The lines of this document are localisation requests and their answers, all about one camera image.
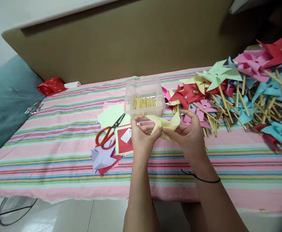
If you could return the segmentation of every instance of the white tile floor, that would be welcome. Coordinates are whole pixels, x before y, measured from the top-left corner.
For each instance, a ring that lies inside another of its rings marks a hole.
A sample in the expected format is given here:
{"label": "white tile floor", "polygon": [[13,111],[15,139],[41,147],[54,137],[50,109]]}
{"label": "white tile floor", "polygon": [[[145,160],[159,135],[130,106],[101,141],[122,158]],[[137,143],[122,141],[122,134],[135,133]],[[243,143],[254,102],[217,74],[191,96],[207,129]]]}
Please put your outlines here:
{"label": "white tile floor", "polygon": [[[161,231],[189,231],[180,203],[154,204]],[[7,227],[0,225],[0,232],[121,232],[127,205],[125,200],[66,200],[54,205],[37,200],[21,220]],[[241,217],[250,232],[282,231],[282,217],[247,213]]]}

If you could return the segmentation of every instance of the hand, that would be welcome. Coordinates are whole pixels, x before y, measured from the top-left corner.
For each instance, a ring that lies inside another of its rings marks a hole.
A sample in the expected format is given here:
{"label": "hand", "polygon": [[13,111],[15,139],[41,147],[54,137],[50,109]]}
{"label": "hand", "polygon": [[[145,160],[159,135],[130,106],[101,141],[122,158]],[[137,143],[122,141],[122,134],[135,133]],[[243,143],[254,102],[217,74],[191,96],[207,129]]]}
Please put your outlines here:
{"label": "hand", "polygon": [[161,136],[162,127],[158,128],[155,133],[151,135],[155,125],[148,124],[139,127],[137,120],[144,118],[142,115],[134,116],[131,119],[132,129],[132,144],[133,144],[133,163],[141,162],[148,163],[155,141]]}
{"label": "hand", "polygon": [[174,139],[182,148],[184,156],[189,163],[208,160],[203,138],[203,130],[196,114],[188,110],[181,110],[181,113],[191,118],[191,125],[179,124],[175,131],[164,129],[170,138]]}

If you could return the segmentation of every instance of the teal pillow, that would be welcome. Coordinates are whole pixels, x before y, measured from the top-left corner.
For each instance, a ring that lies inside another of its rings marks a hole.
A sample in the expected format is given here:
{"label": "teal pillow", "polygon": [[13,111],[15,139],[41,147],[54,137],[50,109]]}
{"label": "teal pillow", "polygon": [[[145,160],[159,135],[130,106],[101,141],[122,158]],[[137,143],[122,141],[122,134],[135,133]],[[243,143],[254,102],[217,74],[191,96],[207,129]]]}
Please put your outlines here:
{"label": "teal pillow", "polygon": [[0,148],[25,123],[25,111],[45,96],[37,86],[43,80],[20,57],[0,68]]}

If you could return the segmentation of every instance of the black hair tie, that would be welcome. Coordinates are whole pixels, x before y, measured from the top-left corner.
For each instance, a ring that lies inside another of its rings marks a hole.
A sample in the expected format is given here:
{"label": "black hair tie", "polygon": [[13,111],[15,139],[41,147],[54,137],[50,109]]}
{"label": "black hair tie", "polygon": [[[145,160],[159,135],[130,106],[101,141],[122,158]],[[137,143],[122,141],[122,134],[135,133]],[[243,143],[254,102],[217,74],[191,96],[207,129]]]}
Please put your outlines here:
{"label": "black hair tie", "polygon": [[185,173],[186,175],[193,176],[194,178],[197,178],[198,180],[201,180],[201,181],[203,181],[203,182],[207,182],[207,183],[218,183],[218,182],[220,182],[220,177],[218,177],[219,179],[218,179],[217,181],[207,181],[207,180],[202,180],[202,179],[200,179],[199,177],[197,177],[194,173],[191,173],[190,171],[189,171],[189,173],[184,172],[183,169],[181,169],[181,171],[182,171],[183,173]]}

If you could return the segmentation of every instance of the striped bed sheet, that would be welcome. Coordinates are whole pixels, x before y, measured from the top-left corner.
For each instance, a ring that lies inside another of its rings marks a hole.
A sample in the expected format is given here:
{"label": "striped bed sheet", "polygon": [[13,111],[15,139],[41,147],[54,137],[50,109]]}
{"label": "striped bed sheet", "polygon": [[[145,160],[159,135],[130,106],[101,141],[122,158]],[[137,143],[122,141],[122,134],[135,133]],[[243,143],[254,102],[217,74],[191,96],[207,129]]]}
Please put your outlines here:
{"label": "striped bed sheet", "polygon": [[[199,69],[158,74],[166,89]],[[40,198],[50,203],[66,199],[118,199],[129,196],[133,156],[100,177],[92,173],[91,149],[100,131],[97,115],[103,103],[124,102],[129,80],[81,85],[46,97],[41,111],[0,149],[0,195]],[[172,118],[165,108],[162,117]],[[263,137],[224,124],[218,138],[205,138],[208,155],[237,208],[282,212],[282,152],[274,153]],[[153,199],[198,202],[194,179],[180,147],[163,139],[155,143],[148,172]]]}

